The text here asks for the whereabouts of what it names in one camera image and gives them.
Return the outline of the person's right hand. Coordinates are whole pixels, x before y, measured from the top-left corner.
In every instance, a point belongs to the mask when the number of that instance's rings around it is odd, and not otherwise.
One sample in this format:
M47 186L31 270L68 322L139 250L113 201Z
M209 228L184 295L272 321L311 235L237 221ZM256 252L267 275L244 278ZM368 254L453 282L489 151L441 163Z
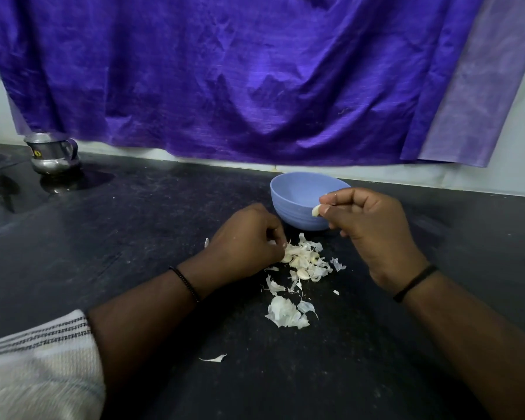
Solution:
M323 195L320 204L349 207L349 237L373 281L394 296L429 265L418 249L401 203L364 188Z

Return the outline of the person's left hand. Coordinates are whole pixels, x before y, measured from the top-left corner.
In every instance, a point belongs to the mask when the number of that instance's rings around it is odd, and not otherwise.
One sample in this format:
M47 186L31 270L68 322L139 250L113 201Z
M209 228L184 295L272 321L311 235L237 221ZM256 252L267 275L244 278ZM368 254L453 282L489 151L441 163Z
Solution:
M249 205L235 212L210 240L200 261L207 271L207 292L273 265L266 258L265 213L270 212L262 204Z

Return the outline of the person's right forearm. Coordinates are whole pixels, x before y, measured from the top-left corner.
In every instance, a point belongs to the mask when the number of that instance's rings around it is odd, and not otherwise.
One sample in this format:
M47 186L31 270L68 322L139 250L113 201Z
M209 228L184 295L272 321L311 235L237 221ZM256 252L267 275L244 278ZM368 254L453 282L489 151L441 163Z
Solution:
M439 271L402 304L493 420L525 420L525 332Z

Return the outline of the person's left forearm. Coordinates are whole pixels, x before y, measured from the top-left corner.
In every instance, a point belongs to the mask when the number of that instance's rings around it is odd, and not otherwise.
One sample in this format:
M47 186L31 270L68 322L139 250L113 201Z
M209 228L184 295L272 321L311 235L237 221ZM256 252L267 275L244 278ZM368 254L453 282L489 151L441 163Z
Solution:
M197 267L197 257L177 266L201 295L201 286L195 284ZM88 312L108 399L116 395L197 305L182 281L168 271Z

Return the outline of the pile of garlic skins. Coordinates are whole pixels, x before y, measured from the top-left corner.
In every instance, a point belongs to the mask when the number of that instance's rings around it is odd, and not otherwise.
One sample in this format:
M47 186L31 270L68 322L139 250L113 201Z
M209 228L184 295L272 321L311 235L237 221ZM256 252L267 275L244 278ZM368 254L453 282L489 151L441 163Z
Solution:
M273 280L271 275L266 276L263 289L272 295L266 318L277 327L304 329L310 325L308 314L319 318L313 303L304 298L303 284L318 283L328 275L347 268L338 258L326 259L322 251L321 243L310 241L304 233L300 233L297 244L287 243L285 255L280 261L288 268L289 285L284 286Z

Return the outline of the light blue plastic bowl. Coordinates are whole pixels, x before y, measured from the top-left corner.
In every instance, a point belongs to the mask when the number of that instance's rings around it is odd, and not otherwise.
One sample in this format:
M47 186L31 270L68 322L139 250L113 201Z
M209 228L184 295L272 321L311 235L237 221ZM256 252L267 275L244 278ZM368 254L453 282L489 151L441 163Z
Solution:
M288 172L270 182L274 210L287 224L301 231L329 229L327 220L313 215L313 209L325 194L350 187L338 178L314 172Z

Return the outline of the black thread wrist band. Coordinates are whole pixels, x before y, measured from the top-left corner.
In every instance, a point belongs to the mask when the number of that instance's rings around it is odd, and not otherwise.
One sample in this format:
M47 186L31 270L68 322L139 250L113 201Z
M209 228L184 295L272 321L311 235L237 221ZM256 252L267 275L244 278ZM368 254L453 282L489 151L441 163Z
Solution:
M421 271L417 276L415 276L403 289L401 289L397 294L393 296L393 300L396 303L402 303L406 295L418 286L421 282L426 280L428 277L433 275L438 271L436 265L428 265L423 271Z

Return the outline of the black beaded wrist band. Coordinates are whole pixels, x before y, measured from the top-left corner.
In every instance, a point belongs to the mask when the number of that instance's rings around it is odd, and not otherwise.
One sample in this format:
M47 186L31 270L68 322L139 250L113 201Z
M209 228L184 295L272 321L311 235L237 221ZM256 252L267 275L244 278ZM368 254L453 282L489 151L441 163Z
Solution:
M175 267L169 267L169 270L172 271L185 285L185 287L189 290L190 294L193 296L196 303L201 303L202 298L196 291L196 288L189 282L189 280L182 274L182 272Z

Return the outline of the purple hanging cloth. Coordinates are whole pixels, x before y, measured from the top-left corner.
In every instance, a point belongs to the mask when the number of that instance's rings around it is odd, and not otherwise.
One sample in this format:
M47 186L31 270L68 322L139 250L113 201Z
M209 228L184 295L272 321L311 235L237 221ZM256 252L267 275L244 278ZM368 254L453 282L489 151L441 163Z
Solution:
M485 167L525 0L0 0L27 131L174 156Z

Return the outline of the white striped sleeve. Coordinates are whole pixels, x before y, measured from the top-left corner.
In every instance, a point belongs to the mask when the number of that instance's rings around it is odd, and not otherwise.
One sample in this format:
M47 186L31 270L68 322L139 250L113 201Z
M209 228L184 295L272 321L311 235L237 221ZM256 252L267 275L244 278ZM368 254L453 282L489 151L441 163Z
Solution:
M105 398L83 311L0 338L0 420L99 420Z

